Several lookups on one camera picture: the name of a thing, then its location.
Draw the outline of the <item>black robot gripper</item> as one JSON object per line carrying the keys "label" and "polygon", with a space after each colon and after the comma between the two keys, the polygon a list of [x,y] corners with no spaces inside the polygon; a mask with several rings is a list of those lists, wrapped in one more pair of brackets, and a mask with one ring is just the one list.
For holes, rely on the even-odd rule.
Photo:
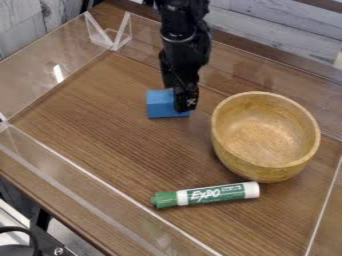
{"label": "black robot gripper", "polygon": [[163,33],[160,37],[163,49],[159,61],[164,87],[175,87],[175,110],[179,113],[193,111],[199,100],[199,70],[209,63],[213,48],[211,32],[195,31],[186,38]]}

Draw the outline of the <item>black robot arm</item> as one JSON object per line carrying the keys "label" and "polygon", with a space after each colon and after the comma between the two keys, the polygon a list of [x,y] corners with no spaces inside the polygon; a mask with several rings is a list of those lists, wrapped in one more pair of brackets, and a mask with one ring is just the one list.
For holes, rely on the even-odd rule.
{"label": "black robot arm", "polygon": [[209,63],[213,34],[205,20],[210,0],[155,0],[163,48],[159,52],[164,87],[174,92],[174,109],[187,112],[199,101],[199,71]]}

